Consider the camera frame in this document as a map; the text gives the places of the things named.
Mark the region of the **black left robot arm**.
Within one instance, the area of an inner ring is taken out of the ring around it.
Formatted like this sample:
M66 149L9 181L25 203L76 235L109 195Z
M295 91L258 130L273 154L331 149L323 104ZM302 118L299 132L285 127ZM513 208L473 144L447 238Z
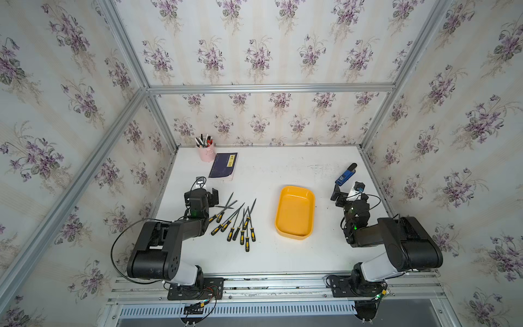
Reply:
M142 227L127 263L127 276L160 279L179 286L204 287L202 269L181 259L183 241L205 235L209 209L219 204L219 191L204 188L184 194L184 216L175 222L147 222Z

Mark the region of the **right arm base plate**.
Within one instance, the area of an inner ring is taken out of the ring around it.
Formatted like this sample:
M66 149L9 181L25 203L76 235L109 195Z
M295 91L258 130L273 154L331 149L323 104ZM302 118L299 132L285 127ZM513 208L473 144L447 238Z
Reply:
M328 275L326 285L335 298L381 298L388 288L384 281L368 282L359 275Z

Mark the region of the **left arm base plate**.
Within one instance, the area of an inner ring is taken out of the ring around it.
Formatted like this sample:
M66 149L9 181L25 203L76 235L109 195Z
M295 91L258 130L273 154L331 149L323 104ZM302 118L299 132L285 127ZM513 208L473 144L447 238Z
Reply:
M197 281L194 286L171 284L168 290L169 301L183 300L221 300L223 297L224 278L208 278Z

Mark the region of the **file tool moved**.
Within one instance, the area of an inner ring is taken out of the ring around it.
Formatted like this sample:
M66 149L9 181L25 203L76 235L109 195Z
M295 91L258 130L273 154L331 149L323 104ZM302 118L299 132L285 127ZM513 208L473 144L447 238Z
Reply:
M247 215L246 215L246 219L245 219L245 223L244 223L244 230L246 231L246 237L245 237L245 251L246 252L249 252L250 251L250 239L249 239L249 223L251 222L251 214L250 214L250 208L247 207Z
M249 216L248 216L248 220L249 220L249 227L250 227L250 233L251 233L251 240L252 242L256 242L256 233L255 233L255 229L253 227L253 223L252 223L252 213L253 213L253 210L254 210L254 206L256 205L256 201L257 199L255 198L255 200L253 201L253 204L249 207Z
M245 224L246 215L247 215L247 212L244 209L243 214L242 214L241 226L240 226L240 245L242 245L242 246L245 244L245 229L243 226Z
M237 209L234 214L232 215L232 217L230 218L230 222L232 221L232 219L234 219L234 223L232 224L232 227L230 229L230 232L227 236L227 242L230 242L232 237L233 237L233 234L234 234L234 230L235 230L235 225L236 225L236 221L238 219L238 216L239 216L239 213L240 213L240 210L241 208L243 207L243 205L240 206L239 209Z

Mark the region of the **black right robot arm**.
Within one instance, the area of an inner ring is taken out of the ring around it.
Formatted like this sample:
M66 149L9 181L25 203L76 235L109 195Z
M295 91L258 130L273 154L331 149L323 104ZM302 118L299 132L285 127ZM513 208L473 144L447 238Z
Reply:
M354 265L347 277L330 275L326 284L335 298L373 297L380 299L387 290L386 280L407 271L439 268L443 254L439 246L415 217L383 217L369 225L369 195L364 184L356 182L354 194L342 192L335 184L331 200L343 209L340 228L352 248L383 245L385 252Z

